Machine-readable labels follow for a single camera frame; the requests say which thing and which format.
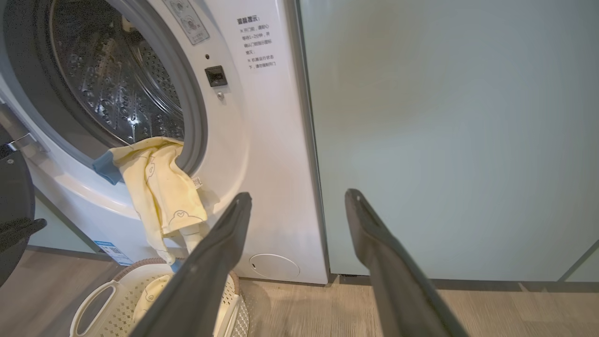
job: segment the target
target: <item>cabinet door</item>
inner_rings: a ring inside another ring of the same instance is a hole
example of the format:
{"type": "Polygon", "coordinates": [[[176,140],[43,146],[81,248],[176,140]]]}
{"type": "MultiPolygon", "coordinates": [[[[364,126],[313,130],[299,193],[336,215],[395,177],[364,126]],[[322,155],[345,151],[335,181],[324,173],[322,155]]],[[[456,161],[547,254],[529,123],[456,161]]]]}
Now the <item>cabinet door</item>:
{"type": "Polygon", "coordinates": [[[360,189],[431,278],[556,281],[599,239],[599,2],[301,1],[329,258],[360,189]]]}

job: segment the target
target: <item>perforated basket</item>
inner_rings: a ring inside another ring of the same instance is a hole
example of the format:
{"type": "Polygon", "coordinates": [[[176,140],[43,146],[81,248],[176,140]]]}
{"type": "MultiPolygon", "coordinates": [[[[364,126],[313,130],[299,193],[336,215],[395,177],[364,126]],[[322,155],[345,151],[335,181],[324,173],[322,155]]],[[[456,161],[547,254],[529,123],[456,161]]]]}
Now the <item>perforated basket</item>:
{"type": "MultiPolygon", "coordinates": [[[[71,323],[71,337],[128,336],[132,330],[133,311],[146,286],[157,278],[172,274],[171,267],[160,258],[141,260],[123,269],[112,281],[101,285],[85,298],[71,323]],[[109,288],[112,288],[112,294],[91,319],[91,323],[88,326],[80,326],[82,318],[89,314],[86,311],[90,304],[109,288]]],[[[222,294],[214,336],[245,337],[248,328],[249,316],[240,294],[239,279],[232,271],[227,276],[222,294]]]]}

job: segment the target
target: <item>stainless steel drum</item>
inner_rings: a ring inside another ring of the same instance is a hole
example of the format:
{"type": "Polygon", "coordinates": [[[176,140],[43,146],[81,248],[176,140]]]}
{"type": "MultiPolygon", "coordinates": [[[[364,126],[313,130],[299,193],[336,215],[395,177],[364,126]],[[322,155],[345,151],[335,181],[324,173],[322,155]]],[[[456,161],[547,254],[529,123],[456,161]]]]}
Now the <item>stainless steel drum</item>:
{"type": "Polygon", "coordinates": [[[147,41],[104,0],[55,0],[49,13],[56,63],[87,114],[125,143],[183,140],[170,77],[147,41]]]}

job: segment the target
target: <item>front-load washing machine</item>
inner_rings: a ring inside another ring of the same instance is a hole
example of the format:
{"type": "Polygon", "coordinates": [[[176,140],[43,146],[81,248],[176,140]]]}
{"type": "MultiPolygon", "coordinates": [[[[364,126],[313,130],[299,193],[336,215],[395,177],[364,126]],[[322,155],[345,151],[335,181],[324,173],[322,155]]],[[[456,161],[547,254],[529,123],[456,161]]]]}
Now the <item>front-load washing machine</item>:
{"type": "Polygon", "coordinates": [[[293,2],[1,0],[1,11],[0,122],[27,127],[17,145],[35,186],[116,261],[155,253],[125,185],[91,163],[167,136],[184,140],[177,165],[209,225],[251,193],[240,276],[327,282],[293,2]]]}

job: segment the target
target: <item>laminate floor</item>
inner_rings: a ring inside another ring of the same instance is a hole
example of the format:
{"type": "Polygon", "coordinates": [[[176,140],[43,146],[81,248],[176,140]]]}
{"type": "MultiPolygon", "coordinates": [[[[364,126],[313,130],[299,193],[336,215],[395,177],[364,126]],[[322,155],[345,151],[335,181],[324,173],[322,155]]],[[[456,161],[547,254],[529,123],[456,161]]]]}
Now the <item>laminate floor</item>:
{"type": "MultiPolygon", "coordinates": [[[[68,336],[83,299],[116,263],[26,251],[0,287],[0,336],[68,336]]],[[[382,336],[372,288],[242,279],[249,336],[382,336]]],[[[599,336],[598,293],[441,290],[471,336],[599,336]]]]}

